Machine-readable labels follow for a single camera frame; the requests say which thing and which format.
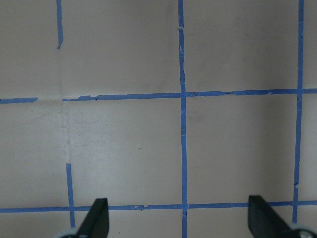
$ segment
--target grid square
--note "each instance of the grid square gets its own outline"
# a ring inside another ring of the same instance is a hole
[[[61,102],[0,105],[0,206],[68,206]]]
[[[274,207],[286,222],[292,221],[292,207]],[[190,209],[188,238],[245,237],[252,238],[248,229],[247,208]]]
[[[76,212],[76,226],[87,212]],[[182,237],[182,210],[109,211],[111,238]]]
[[[179,99],[64,105],[76,206],[181,203]]]
[[[305,0],[304,5],[304,65],[303,86],[304,88],[317,88],[317,2]]]
[[[292,201],[296,95],[187,100],[190,203]]]
[[[317,200],[317,95],[303,95],[299,199]]]
[[[297,0],[185,0],[187,91],[297,86]]]
[[[317,231],[317,206],[299,206],[297,213],[297,223],[307,226],[313,231]]]
[[[0,2],[0,98],[60,95],[56,2]]]
[[[1,238],[52,238],[69,227],[68,212],[0,214]]]
[[[64,96],[178,92],[177,1],[63,1]]]

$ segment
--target black object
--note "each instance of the black object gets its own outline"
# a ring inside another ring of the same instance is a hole
[[[261,196],[249,196],[248,226],[254,238],[317,238],[307,229],[291,229]]]
[[[108,201],[106,198],[98,198],[90,208],[77,233],[62,238],[106,238],[108,233]]]

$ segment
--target gray floor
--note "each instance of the gray floor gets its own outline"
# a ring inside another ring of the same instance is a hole
[[[299,2],[184,0],[179,28],[175,0],[62,0],[57,50],[54,0],[2,0],[0,237],[79,226],[97,197],[110,238],[251,237],[250,194],[317,230],[317,1],[302,106]]]

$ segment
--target vertical blue tape strip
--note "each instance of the vertical blue tape strip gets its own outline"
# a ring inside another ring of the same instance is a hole
[[[75,209],[74,209],[74,196],[73,196],[73,182],[71,177],[71,165],[66,164],[67,173],[67,188],[68,188],[68,203],[69,203],[69,214],[70,214],[70,226],[74,228],[75,224]]]
[[[184,71],[184,2],[178,0],[179,76],[181,92],[181,145],[182,145],[182,237],[187,238],[187,145],[186,145],[186,83]]]
[[[304,0],[299,0],[298,12],[298,81],[297,81],[297,112],[296,112],[296,141],[295,141],[295,166],[294,166],[294,198],[293,198],[293,223],[297,222],[298,210],[298,184],[299,166],[301,155],[301,130],[302,130],[302,94],[303,94],[303,54],[304,54]]]
[[[57,4],[57,32],[58,32],[58,49],[63,43],[64,35],[63,35],[63,25],[61,24],[61,0],[56,0]]]

